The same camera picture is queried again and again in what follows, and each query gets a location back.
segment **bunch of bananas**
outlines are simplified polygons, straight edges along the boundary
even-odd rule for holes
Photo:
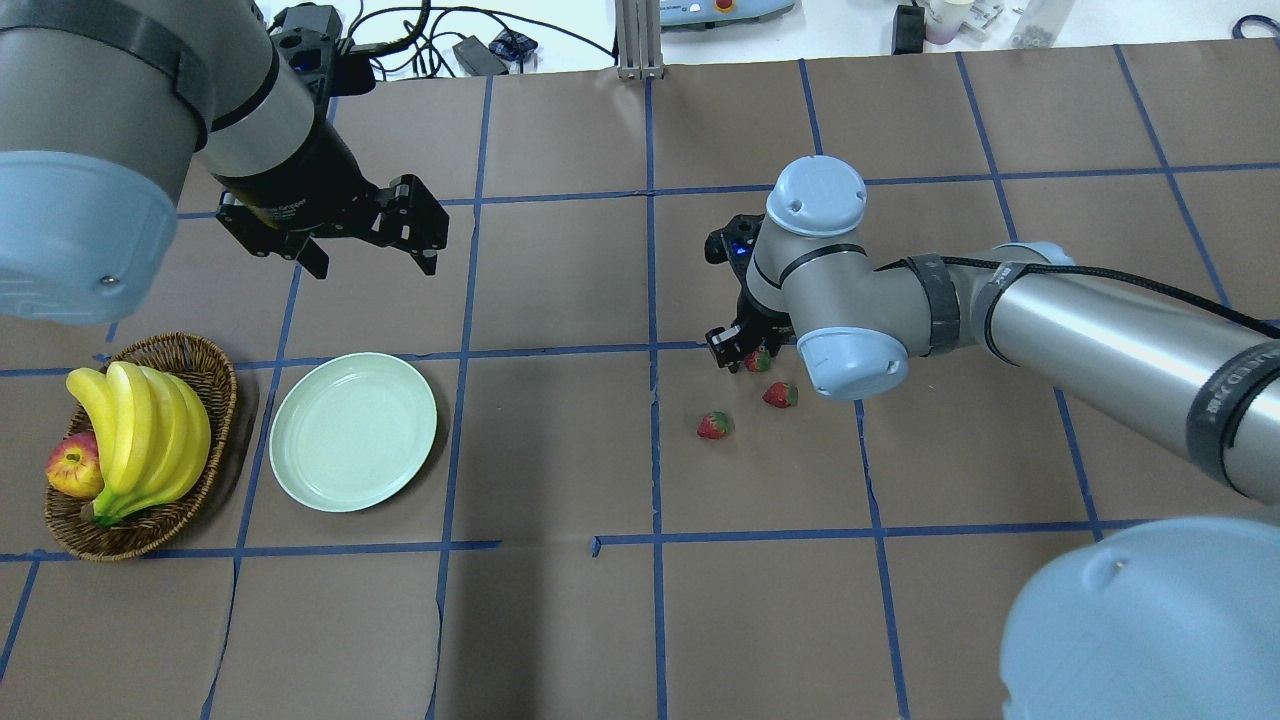
[[[209,414],[180,378],[115,361],[105,375],[72,370],[67,389],[84,406],[97,436],[105,487],[93,498],[93,523],[110,527],[173,502],[200,479],[209,460]]]

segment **basket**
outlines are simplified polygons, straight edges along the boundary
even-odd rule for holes
[[[223,454],[236,414],[236,369],[220,347],[187,333],[155,336],[122,350],[113,360],[127,360],[172,373],[191,386],[209,413],[209,461],[200,479],[180,498],[140,510],[110,528],[81,519],[86,501],[45,488],[45,524],[68,552],[81,560],[111,562],[150,552],[177,536],[200,512],[219,479]],[[91,430],[79,405],[67,437]]]

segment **metal post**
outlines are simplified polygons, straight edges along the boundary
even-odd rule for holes
[[[622,79],[660,78],[662,23],[658,0],[614,0],[618,38],[618,77]]]

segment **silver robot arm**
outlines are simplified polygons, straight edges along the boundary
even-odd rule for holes
[[[278,35],[279,50],[335,49],[335,23]],[[0,3],[0,313],[133,313],[193,152],[234,196],[218,217],[251,252],[324,277],[311,240],[351,236],[434,273],[448,215],[413,176],[383,191],[364,178],[325,119],[332,76],[306,87],[294,72],[312,63],[282,56],[251,0]]]
[[[909,357],[982,345],[1217,482],[1280,502],[1274,328],[1066,274],[1091,269],[1052,243],[877,270],[858,236],[865,201],[852,168],[803,158],[764,215],[712,233],[707,259],[732,263],[742,286],[735,323],[707,336],[722,366],[794,333],[815,391],[854,401],[902,382]],[[1276,506],[1147,523],[1064,555],[1010,610],[1005,719],[1280,717],[1277,598]]]

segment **white plate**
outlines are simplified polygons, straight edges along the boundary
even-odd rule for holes
[[[307,507],[349,512],[396,495],[435,442],[435,395],[408,363],[344,355],[307,373],[275,414],[275,479]]]

